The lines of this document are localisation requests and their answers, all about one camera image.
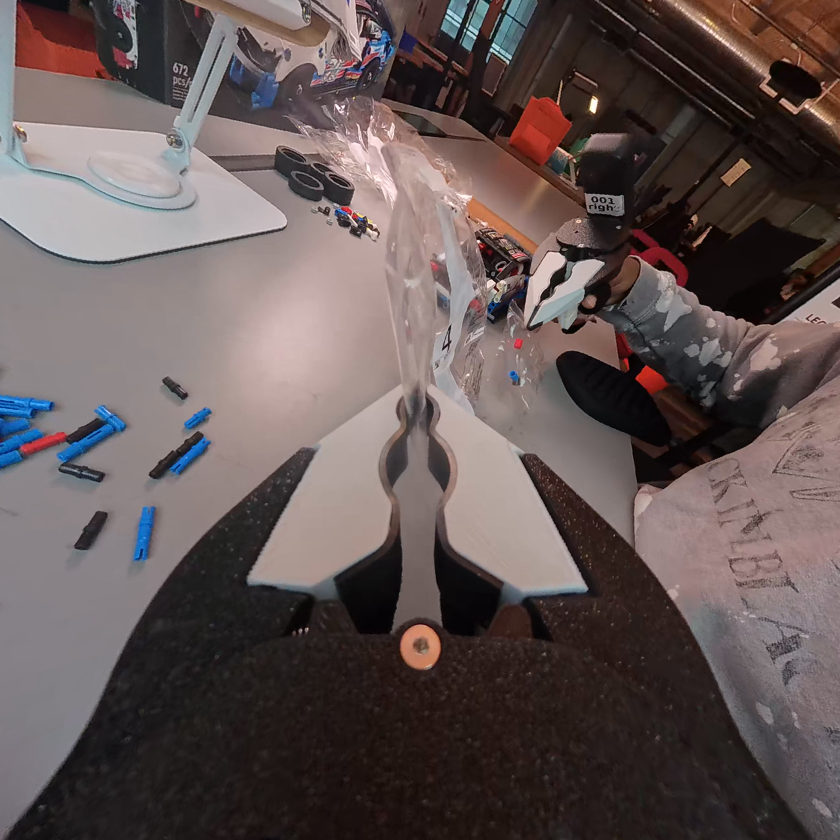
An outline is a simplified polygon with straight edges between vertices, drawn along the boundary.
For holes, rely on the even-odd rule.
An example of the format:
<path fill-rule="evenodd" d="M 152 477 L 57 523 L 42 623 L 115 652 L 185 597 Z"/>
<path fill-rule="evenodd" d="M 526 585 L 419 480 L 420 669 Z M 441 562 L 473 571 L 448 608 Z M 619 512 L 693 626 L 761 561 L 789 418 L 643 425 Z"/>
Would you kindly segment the heap of clear plastic bags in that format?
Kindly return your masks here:
<path fill-rule="evenodd" d="M 343 98 L 291 111 L 287 119 L 326 161 L 354 184 L 374 187 L 390 207 L 403 177 L 423 178 L 436 193 L 466 206 L 471 180 L 436 152 L 412 126 L 380 100 Z"/>

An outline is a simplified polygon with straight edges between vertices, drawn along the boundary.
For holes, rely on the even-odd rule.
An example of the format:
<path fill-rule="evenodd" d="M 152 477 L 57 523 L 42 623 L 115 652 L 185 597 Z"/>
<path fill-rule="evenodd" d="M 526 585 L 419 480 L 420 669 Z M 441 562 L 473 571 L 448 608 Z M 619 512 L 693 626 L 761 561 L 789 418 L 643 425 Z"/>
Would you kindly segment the partly built toy car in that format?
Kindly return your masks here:
<path fill-rule="evenodd" d="M 486 274 L 485 316 L 490 323 L 508 312 L 512 301 L 521 305 L 526 297 L 532 255 L 509 234 L 490 226 L 474 230 Z M 436 283 L 437 316 L 440 328 L 449 320 L 449 286 L 445 253 L 440 250 L 430 262 Z"/>

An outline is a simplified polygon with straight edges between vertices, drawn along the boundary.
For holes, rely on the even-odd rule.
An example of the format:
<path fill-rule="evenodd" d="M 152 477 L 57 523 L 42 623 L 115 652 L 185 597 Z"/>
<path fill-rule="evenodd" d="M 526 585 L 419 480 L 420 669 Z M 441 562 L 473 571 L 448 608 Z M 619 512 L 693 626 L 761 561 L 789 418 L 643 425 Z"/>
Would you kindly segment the toy set box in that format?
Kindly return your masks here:
<path fill-rule="evenodd" d="M 90 2 L 98 57 L 108 74 L 180 109 L 215 20 L 193 2 Z M 312 121 L 319 100 L 377 97 L 396 47 L 389 2 L 297 2 L 311 44 L 238 24 L 211 113 L 272 127 Z"/>

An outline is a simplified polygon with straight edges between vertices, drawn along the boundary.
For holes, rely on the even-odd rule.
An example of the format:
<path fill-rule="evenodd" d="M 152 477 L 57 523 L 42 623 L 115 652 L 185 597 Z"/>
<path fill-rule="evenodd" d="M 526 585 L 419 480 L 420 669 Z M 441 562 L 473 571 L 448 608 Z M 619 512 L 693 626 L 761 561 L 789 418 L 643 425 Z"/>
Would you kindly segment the pile of small toy pins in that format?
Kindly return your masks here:
<path fill-rule="evenodd" d="M 179 400 L 184 401 L 188 397 L 187 391 L 171 377 L 165 376 L 162 385 Z M 69 433 L 47 434 L 33 425 L 37 415 L 51 413 L 55 408 L 56 404 L 51 400 L 32 396 L 1 395 L 2 470 L 58 447 L 56 458 L 60 475 L 102 483 L 106 474 L 100 469 L 83 465 L 81 458 L 104 442 L 124 433 L 128 428 L 127 423 L 120 415 L 101 404 L 93 410 L 92 420 Z M 207 452 L 212 442 L 205 436 L 201 427 L 213 413 L 213 410 L 206 406 L 184 421 L 183 430 L 191 434 L 154 465 L 148 474 L 150 480 L 162 480 L 168 475 L 180 476 Z M 73 550 L 83 552 L 92 548 L 108 519 L 109 514 L 106 511 L 95 511 L 75 541 Z M 149 559 L 155 522 L 155 506 L 143 507 L 136 530 L 132 562 L 139 564 Z"/>

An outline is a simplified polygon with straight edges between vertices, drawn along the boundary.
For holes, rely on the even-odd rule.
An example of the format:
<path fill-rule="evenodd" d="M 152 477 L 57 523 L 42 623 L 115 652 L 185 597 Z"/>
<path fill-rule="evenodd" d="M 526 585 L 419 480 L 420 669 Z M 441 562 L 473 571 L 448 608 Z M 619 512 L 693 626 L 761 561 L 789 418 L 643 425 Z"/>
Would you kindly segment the orange textured object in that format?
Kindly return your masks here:
<path fill-rule="evenodd" d="M 89 2 L 17 2 L 15 64 L 111 80 L 98 57 L 96 31 Z"/>

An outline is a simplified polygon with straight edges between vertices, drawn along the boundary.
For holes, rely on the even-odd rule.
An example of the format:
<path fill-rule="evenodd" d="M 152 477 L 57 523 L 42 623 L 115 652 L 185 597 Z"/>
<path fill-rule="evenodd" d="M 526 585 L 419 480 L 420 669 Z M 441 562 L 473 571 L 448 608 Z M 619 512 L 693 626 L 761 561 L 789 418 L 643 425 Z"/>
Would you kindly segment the person's right hand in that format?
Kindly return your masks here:
<path fill-rule="evenodd" d="M 624 299 L 638 279 L 640 270 L 640 262 L 633 255 L 607 260 L 585 285 L 579 314 L 587 317 L 595 315 Z"/>

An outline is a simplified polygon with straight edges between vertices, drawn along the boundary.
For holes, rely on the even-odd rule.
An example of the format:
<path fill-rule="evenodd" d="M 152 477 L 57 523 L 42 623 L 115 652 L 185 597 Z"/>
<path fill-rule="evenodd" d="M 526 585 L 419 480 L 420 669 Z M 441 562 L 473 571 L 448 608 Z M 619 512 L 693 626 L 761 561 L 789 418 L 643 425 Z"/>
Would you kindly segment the heap of small coloured parts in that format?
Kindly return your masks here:
<path fill-rule="evenodd" d="M 312 214 L 324 217 L 328 226 L 337 225 L 346 229 L 355 238 L 367 237 L 376 242 L 382 236 L 382 231 L 376 222 L 365 215 L 356 213 L 347 205 L 316 205 L 311 207 Z"/>

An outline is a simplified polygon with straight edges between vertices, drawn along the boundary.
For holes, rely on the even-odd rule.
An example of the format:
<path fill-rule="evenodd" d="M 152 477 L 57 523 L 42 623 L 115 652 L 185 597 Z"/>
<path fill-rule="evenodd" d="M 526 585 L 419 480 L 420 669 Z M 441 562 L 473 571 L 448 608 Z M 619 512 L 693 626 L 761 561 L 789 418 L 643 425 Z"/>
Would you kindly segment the person's grey sweatshirt torso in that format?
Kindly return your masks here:
<path fill-rule="evenodd" d="M 750 445 L 636 498 L 636 550 L 742 740 L 812 838 L 839 837 L 838 379 Z"/>

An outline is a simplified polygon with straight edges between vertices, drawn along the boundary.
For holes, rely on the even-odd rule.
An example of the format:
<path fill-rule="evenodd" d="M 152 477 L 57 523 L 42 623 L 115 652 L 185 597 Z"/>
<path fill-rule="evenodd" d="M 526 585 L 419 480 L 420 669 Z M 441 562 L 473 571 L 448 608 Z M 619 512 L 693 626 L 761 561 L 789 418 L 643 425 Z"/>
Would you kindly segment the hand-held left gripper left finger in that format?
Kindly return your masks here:
<path fill-rule="evenodd" d="M 392 525 L 382 451 L 401 428 L 396 386 L 323 437 L 248 584 L 336 600 L 342 572 L 381 548 Z"/>

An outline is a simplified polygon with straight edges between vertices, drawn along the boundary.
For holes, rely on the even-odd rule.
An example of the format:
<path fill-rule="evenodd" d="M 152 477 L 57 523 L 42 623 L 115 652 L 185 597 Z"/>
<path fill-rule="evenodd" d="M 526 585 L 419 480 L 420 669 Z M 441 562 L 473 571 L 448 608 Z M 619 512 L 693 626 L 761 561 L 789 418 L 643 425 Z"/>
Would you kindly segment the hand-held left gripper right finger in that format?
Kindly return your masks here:
<path fill-rule="evenodd" d="M 502 599 L 587 593 L 520 448 L 428 388 L 429 469 L 443 491 L 443 543 L 467 568 L 489 576 Z"/>

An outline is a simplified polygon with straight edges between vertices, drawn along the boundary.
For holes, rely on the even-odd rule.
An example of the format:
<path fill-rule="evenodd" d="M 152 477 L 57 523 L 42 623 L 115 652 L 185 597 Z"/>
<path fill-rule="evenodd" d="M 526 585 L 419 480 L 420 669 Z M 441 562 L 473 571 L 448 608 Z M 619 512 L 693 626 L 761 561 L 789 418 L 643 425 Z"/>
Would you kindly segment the white book stand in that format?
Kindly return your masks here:
<path fill-rule="evenodd" d="M 2 2 L 2 222 L 55 256 L 109 264 L 281 231 L 287 217 L 196 151 L 238 45 L 252 27 L 283 46 L 344 34 L 340 2 L 198 2 L 214 15 L 182 109 L 166 133 L 14 120 L 17 3 Z"/>

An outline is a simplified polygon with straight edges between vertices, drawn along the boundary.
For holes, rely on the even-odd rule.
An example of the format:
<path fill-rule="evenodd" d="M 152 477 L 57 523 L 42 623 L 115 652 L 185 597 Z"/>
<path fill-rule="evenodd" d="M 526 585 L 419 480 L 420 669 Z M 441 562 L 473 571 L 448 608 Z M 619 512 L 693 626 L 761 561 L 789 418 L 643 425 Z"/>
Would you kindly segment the white sign with black rectangle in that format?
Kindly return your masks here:
<path fill-rule="evenodd" d="M 793 309 L 782 318 L 783 322 L 839 323 L 839 279 L 810 297 L 802 292 L 791 303 Z"/>

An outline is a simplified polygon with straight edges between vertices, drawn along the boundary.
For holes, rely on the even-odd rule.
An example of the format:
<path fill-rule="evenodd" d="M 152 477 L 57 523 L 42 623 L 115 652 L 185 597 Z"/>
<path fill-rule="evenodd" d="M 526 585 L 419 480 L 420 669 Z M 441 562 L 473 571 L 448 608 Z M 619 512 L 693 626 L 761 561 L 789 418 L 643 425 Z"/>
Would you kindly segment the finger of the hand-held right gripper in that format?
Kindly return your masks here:
<path fill-rule="evenodd" d="M 556 320 L 563 331 L 571 331 L 579 317 L 578 308 L 584 298 L 585 285 L 604 265 L 605 261 L 601 259 L 566 259 L 564 281 L 534 315 L 527 316 L 527 330 L 534 331 L 544 323 Z"/>
<path fill-rule="evenodd" d="M 561 253 L 547 253 L 537 268 L 532 268 L 525 299 L 525 315 L 532 316 L 552 297 L 553 290 L 564 281 L 566 258 Z"/>

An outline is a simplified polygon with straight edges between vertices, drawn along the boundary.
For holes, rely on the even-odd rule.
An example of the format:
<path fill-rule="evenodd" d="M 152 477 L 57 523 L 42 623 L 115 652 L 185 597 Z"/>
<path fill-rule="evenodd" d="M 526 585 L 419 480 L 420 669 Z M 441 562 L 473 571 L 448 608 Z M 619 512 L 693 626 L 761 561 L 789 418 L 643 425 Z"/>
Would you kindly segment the clear numbered plastic bag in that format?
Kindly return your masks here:
<path fill-rule="evenodd" d="M 502 433 L 516 433 L 536 401 L 543 352 L 527 335 L 525 299 L 490 323 L 486 274 L 474 230 L 488 226 L 423 178 L 398 187 L 385 239 L 385 277 L 404 402 L 418 418 L 436 386 L 468 413 Z M 445 254 L 449 320 L 436 325 L 438 304 L 431 259 Z"/>

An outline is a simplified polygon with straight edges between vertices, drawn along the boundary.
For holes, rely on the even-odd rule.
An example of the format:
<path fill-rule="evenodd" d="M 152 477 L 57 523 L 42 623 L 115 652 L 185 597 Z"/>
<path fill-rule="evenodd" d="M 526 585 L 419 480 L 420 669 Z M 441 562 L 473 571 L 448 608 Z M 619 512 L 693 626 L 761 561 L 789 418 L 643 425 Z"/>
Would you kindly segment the person's right forearm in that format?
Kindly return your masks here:
<path fill-rule="evenodd" d="M 714 311 L 668 272 L 640 262 L 601 317 L 646 366 L 716 418 L 739 427 L 824 424 L 838 435 L 838 326 L 753 325 Z"/>

